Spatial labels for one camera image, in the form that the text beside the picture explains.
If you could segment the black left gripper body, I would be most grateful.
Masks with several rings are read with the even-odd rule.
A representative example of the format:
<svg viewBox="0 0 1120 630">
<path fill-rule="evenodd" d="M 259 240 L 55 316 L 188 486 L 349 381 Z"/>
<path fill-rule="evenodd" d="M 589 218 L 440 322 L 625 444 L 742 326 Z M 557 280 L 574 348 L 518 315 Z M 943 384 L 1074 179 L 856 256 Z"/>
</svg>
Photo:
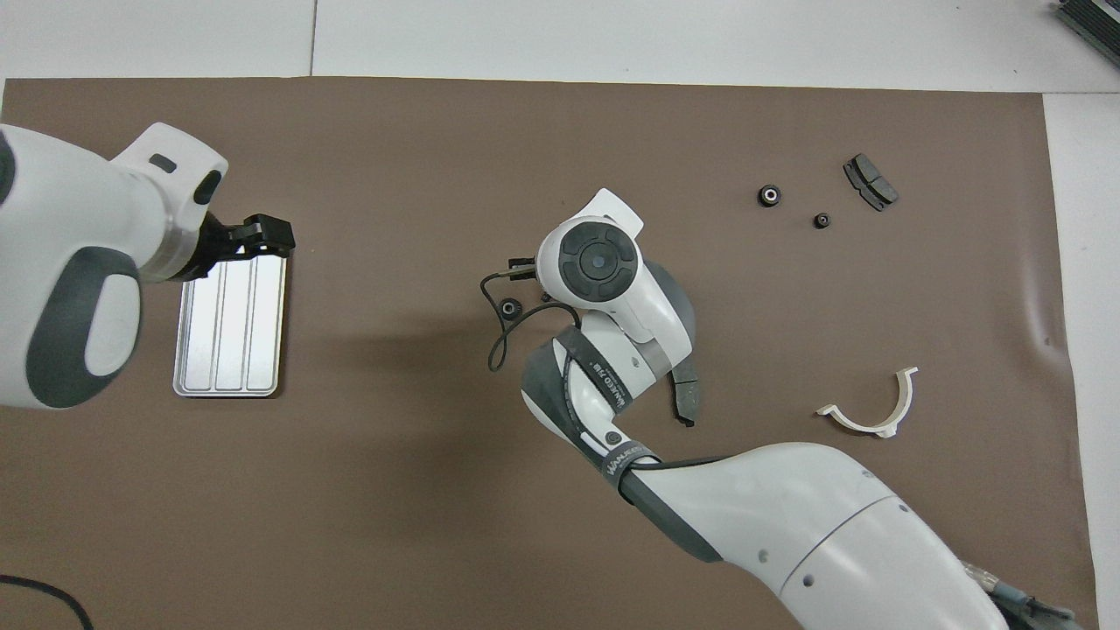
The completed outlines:
<svg viewBox="0 0 1120 630">
<path fill-rule="evenodd" d="M 256 233 L 259 228 L 260 216 L 256 214 L 245 219 L 240 226 L 224 226 L 215 215 L 205 215 L 192 258 L 181 268 L 183 282 L 207 277 L 220 262 L 240 262 L 262 256 L 261 245 L 249 243 L 249 238 L 241 234 L 245 230 Z"/>
</svg>

